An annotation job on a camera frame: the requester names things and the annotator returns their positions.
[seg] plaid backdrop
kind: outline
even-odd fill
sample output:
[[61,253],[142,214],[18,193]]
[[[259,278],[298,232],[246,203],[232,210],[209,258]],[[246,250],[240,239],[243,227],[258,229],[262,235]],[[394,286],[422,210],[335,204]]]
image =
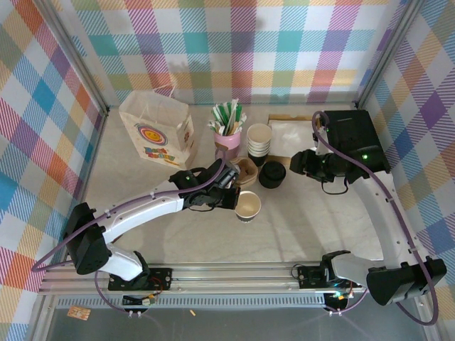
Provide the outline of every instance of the plaid backdrop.
[[0,340],[22,340],[100,125],[31,0],[0,1]]
[[417,235],[447,265],[437,291],[441,317],[455,335],[453,0],[426,1],[367,109]]
[[114,105],[171,82],[189,104],[350,102],[405,2],[53,0]]

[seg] colorful plaid pattern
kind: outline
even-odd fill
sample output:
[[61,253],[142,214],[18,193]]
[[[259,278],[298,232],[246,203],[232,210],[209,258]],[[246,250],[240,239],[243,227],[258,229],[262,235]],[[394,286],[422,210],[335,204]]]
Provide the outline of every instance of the colorful plaid pattern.
[[55,0],[110,104],[352,101],[400,0]]
[[0,3],[0,340],[22,340],[77,202],[99,109],[31,0]]
[[426,1],[368,102],[422,243],[448,268],[437,289],[455,335],[455,2]]

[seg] pink cup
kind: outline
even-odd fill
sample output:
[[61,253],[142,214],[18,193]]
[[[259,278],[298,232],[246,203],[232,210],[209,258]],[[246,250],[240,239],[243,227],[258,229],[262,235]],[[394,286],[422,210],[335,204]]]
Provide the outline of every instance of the pink cup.
[[[215,145],[217,147],[226,149],[226,160],[232,160],[239,156],[240,151],[240,131],[234,135],[230,136],[221,136],[217,133],[213,133],[213,139],[215,140]],[[218,151],[217,158],[223,157],[223,152]]]

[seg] black lid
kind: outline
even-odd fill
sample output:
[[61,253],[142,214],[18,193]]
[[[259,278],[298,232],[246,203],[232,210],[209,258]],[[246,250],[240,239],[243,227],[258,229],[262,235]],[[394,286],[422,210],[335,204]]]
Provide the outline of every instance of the black lid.
[[265,188],[277,188],[286,177],[286,168],[276,161],[269,161],[262,166],[259,182]]

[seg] white platform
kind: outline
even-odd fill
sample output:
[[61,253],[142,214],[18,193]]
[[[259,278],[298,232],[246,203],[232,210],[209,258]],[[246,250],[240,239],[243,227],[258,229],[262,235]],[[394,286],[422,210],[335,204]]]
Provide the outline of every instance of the white platform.
[[[267,122],[269,114],[311,115],[319,109],[350,109],[348,105],[244,106],[247,125]],[[192,166],[213,162],[215,146],[206,126],[210,107],[191,107],[199,149]],[[246,155],[245,139],[241,155]],[[119,113],[107,120],[86,201],[90,207],[108,205],[152,188],[176,172],[140,158],[122,124]],[[327,185],[336,192],[342,183]],[[191,212],[160,217],[130,232],[116,245],[142,253],[150,262],[202,261],[318,261],[330,251],[347,249],[371,259],[382,252],[370,218],[353,191],[330,196],[320,183],[288,171],[274,190],[256,182],[249,190],[262,200],[262,211],[249,224],[237,220],[231,210]]]

